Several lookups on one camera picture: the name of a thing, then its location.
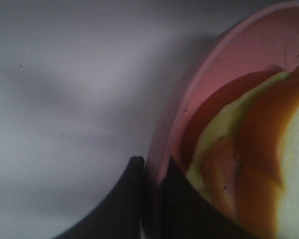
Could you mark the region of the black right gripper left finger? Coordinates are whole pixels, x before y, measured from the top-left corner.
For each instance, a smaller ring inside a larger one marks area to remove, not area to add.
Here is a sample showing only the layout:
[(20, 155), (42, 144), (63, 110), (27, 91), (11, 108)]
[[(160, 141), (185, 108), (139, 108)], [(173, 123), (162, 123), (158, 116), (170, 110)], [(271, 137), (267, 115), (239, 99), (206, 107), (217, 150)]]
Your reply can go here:
[(88, 215), (57, 239), (139, 239), (144, 158), (129, 159), (119, 181)]

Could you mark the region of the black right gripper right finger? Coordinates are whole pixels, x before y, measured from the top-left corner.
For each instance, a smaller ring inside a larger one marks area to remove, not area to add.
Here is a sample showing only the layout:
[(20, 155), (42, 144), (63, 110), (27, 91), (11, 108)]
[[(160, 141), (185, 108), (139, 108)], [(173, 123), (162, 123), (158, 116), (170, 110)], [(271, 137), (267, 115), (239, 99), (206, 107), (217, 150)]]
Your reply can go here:
[(163, 183), (163, 239), (254, 239), (212, 207), (170, 157)]

